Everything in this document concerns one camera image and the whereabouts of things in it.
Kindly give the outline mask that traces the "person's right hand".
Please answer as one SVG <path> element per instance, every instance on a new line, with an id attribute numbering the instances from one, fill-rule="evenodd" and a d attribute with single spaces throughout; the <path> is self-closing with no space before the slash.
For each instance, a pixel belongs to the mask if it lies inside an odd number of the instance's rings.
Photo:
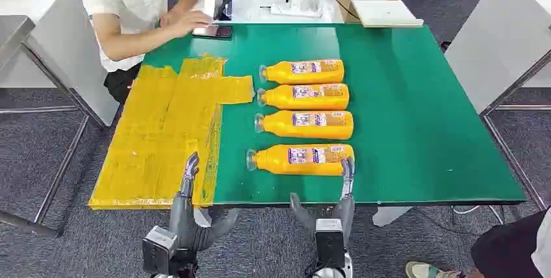
<path id="1" fill-rule="evenodd" d="M 212 23 L 212 18 L 199 10 L 178 13 L 179 19 L 176 23 L 162 27 L 169 30 L 173 38 L 184 37 L 194 29 L 203 28 Z"/>

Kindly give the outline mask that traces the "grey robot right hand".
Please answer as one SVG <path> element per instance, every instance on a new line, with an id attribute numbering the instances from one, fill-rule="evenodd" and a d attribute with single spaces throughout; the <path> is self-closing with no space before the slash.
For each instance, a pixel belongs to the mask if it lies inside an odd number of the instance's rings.
<path id="1" fill-rule="evenodd" d="M 355 173 L 355 161 L 353 157 L 340 160 L 342 166 L 342 192 L 339 202 L 334 206 L 331 217 L 339 219 L 342 225 L 344 248 L 349 248 L 349 238 L 352 229 L 353 215 L 355 212 L 355 201 L 353 199 L 353 176 Z M 297 220 L 313 235 L 316 219 L 310 212 L 301 205 L 299 196 L 290 193 L 290 208 Z"/>

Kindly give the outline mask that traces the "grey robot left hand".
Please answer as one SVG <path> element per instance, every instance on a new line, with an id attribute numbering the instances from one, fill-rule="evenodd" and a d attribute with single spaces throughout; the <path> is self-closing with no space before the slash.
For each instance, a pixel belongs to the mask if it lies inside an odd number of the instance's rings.
<path id="1" fill-rule="evenodd" d="M 238 220 L 239 210 L 231 209 L 227 215 L 204 227 L 196 223 L 192 205 L 194 178 L 198 173 L 199 156 L 193 152 L 185 163 L 183 179 L 176 193 L 170 214 L 169 231 L 177 235 L 177 247 L 191 251 L 203 251 L 219 238 L 228 234 Z"/>

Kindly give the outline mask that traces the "person's left hand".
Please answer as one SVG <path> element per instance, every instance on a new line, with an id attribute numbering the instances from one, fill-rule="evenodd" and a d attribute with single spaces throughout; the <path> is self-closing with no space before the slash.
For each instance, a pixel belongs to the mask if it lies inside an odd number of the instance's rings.
<path id="1" fill-rule="evenodd" d="M 178 11 L 170 10 L 166 13 L 164 13 L 159 20 L 159 26 L 160 27 L 167 27 L 171 24 L 174 24 L 179 19 L 179 13 Z"/>

